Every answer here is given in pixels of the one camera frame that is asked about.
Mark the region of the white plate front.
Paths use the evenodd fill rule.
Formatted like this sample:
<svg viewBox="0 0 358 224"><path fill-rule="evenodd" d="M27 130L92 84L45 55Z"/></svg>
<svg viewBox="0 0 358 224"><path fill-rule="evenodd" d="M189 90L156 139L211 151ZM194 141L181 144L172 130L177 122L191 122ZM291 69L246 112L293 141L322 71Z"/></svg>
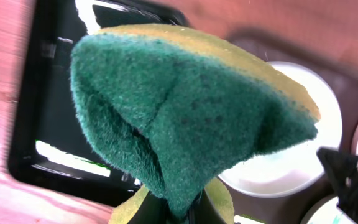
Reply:
<svg viewBox="0 0 358 224"><path fill-rule="evenodd" d="M356 224L337 208L337 196L329 195L314 204L301 220L301 224Z"/></svg>

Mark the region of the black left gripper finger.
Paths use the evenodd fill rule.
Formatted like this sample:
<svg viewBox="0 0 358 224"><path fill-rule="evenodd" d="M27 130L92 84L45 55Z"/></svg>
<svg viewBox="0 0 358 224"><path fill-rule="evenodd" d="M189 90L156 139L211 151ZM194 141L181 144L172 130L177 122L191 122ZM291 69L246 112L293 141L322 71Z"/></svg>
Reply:
<svg viewBox="0 0 358 224"><path fill-rule="evenodd" d="M358 156L326 148L316 154L338 196L337 207L358 223Z"/></svg>

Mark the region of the green yellow sponge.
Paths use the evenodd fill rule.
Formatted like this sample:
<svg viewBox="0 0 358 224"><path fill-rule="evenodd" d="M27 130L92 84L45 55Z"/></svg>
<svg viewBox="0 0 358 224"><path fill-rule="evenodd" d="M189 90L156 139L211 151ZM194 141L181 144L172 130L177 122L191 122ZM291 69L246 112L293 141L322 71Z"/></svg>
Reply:
<svg viewBox="0 0 358 224"><path fill-rule="evenodd" d="M93 150L168 202L177 220L222 171L317 135L306 88L187 27L124 25L71 52L76 116Z"/></svg>

